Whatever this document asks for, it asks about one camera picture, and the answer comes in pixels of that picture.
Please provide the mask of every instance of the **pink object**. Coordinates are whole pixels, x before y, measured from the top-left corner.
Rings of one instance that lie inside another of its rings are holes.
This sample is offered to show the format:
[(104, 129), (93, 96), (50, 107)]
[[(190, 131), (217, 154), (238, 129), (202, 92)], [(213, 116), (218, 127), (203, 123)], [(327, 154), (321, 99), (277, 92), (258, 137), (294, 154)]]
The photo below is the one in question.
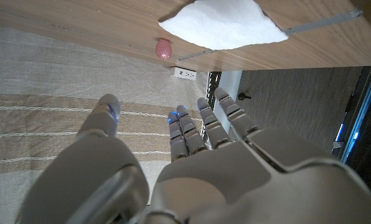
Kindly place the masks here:
[(155, 54), (160, 59), (168, 59), (172, 55), (171, 43), (166, 39), (159, 40), (155, 46)]

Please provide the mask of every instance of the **gray robotic arm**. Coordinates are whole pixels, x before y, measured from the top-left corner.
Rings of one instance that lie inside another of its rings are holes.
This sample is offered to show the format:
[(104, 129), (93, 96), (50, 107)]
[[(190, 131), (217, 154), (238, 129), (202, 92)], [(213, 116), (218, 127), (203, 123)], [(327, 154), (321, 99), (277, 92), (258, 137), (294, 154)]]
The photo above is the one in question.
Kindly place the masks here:
[(232, 141), (207, 102), (198, 108), (213, 150), (187, 110), (169, 113), (172, 163), (151, 204), (130, 150), (115, 138), (120, 105), (106, 95), (76, 141), (27, 194), (20, 223), (371, 223), (371, 194), (349, 167), (279, 129), (259, 129), (221, 88)]
[(258, 129), (221, 88), (216, 99), (239, 141), (198, 100), (213, 150), (186, 109), (169, 113), (172, 164), (141, 223), (371, 223), (371, 194), (349, 167), (279, 129)]

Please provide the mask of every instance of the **white power outlet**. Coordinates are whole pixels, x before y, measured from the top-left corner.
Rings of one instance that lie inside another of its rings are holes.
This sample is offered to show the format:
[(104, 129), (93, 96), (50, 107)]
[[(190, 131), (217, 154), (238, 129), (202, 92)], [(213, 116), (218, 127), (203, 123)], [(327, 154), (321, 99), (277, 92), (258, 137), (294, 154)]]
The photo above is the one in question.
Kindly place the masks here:
[(188, 80), (197, 79), (197, 72), (179, 67), (171, 67), (171, 75), (174, 77), (185, 78)]

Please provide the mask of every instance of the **white paper towel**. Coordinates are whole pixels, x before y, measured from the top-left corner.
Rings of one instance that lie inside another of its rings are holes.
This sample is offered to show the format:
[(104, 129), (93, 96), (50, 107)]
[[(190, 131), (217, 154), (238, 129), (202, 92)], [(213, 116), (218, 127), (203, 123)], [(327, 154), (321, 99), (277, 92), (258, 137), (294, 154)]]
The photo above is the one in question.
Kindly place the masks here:
[(199, 0), (159, 25), (190, 43), (213, 50), (288, 38), (252, 0)]

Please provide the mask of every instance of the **gray carpet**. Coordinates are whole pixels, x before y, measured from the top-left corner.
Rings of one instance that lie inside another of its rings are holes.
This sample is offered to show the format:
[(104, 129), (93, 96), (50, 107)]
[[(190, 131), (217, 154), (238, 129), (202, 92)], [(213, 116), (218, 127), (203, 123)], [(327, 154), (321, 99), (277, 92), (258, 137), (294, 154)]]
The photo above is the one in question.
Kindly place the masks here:
[(330, 152), (362, 67), (244, 71), (237, 103), (261, 128), (277, 127)]

